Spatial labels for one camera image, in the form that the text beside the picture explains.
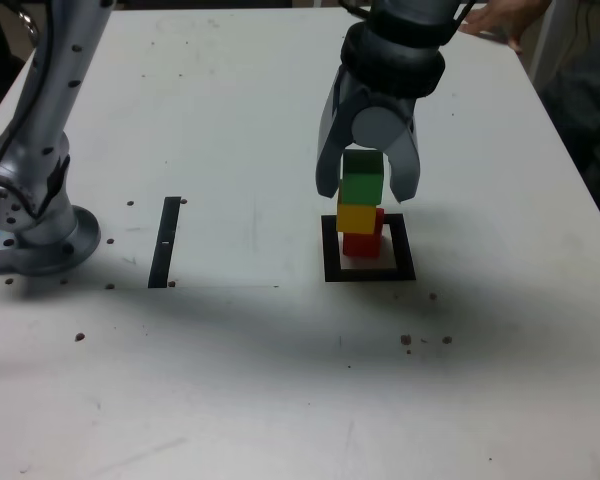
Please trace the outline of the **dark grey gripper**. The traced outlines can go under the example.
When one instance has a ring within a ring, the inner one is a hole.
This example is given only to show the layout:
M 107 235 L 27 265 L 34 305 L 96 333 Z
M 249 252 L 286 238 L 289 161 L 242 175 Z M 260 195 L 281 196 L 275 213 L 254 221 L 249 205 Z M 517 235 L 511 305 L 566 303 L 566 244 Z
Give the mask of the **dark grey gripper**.
M 337 71 L 318 133 L 316 188 L 333 198 L 338 190 L 341 157 L 354 143 L 383 153 L 390 165 L 390 189 L 399 202 L 415 197 L 421 173 L 414 99 L 372 90 L 346 69 Z

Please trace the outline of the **person's hand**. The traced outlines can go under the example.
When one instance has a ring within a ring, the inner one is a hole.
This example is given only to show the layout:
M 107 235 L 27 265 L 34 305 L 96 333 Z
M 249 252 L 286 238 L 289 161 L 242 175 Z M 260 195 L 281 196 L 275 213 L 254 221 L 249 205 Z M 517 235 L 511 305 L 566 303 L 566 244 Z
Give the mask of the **person's hand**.
M 492 0 L 468 13 L 459 30 L 469 35 L 502 29 L 508 46 L 522 53 L 521 38 L 536 20 L 544 15 L 551 0 Z

